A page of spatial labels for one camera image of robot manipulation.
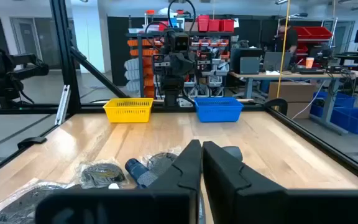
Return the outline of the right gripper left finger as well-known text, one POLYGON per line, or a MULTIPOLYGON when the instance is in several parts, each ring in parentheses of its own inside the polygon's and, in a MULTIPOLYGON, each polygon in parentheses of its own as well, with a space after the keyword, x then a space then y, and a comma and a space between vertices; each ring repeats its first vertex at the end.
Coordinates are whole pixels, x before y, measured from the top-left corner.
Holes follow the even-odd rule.
POLYGON ((36 223, 197 223, 202 147, 192 140, 146 189, 58 190, 36 207, 36 223))

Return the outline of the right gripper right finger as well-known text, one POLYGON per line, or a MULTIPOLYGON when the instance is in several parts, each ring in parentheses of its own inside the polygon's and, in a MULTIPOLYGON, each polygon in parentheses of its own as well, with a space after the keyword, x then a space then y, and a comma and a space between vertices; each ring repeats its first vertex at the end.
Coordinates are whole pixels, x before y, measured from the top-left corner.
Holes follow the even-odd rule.
POLYGON ((286 189, 212 141, 203 175, 215 223, 358 223, 358 190, 286 189))

